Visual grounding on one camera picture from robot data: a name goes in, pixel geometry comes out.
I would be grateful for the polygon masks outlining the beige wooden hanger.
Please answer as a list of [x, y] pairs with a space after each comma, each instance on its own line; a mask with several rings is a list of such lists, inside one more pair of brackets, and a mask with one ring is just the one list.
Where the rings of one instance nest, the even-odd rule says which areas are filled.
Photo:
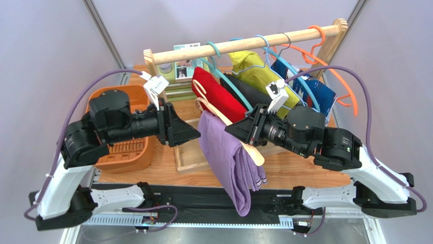
[[[199, 94], [199, 96], [195, 99], [196, 108], [200, 109], [203, 112], [205, 110], [203, 106], [205, 106], [213, 115], [217, 116], [225, 125], [227, 126], [231, 125], [232, 122], [207, 100], [207, 97], [205, 96], [206, 90], [203, 88], [203, 86], [197, 80], [193, 80], [192, 84]], [[253, 160], [256, 166], [262, 166], [264, 164], [265, 162], [264, 157], [255, 147], [249, 144], [245, 144], [241, 141], [240, 144], [245, 149], [245, 151], [249, 154], [249, 156], [251, 157], [251, 159]]]

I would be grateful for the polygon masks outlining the purple trousers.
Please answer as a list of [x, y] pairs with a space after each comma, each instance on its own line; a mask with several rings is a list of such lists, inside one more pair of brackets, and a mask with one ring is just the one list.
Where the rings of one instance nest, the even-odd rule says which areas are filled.
[[257, 166], [240, 141], [225, 132], [226, 125], [208, 111], [198, 123], [200, 148], [208, 164], [241, 217], [249, 214], [251, 191], [258, 191], [268, 183], [265, 170]]

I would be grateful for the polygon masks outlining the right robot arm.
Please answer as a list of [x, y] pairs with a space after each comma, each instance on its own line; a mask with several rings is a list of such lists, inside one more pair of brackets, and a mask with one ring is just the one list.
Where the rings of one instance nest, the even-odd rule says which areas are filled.
[[306, 214], [325, 207], [353, 208], [376, 218], [414, 216], [416, 201], [410, 197], [414, 183], [409, 173], [398, 174], [372, 160], [367, 147], [350, 131], [327, 127], [325, 115], [297, 106], [285, 118], [257, 105], [243, 120], [225, 128], [241, 142], [257, 147], [272, 143], [326, 170], [348, 175], [348, 185], [334, 188], [297, 186], [285, 200], [287, 214]]

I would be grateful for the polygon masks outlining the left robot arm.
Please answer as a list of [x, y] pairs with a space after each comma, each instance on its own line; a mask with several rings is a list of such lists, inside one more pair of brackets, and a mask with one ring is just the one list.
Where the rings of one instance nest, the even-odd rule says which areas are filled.
[[96, 214], [115, 210], [153, 211], [156, 199], [146, 182], [111, 190], [92, 190], [80, 184], [114, 144], [151, 136], [175, 147], [199, 138], [200, 132], [180, 119], [171, 103], [162, 100], [146, 110], [131, 111], [129, 95], [122, 90], [110, 89], [91, 99], [82, 119], [66, 127], [57, 168], [48, 177], [48, 185], [29, 195], [38, 213], [37, 230], [74, 227]]

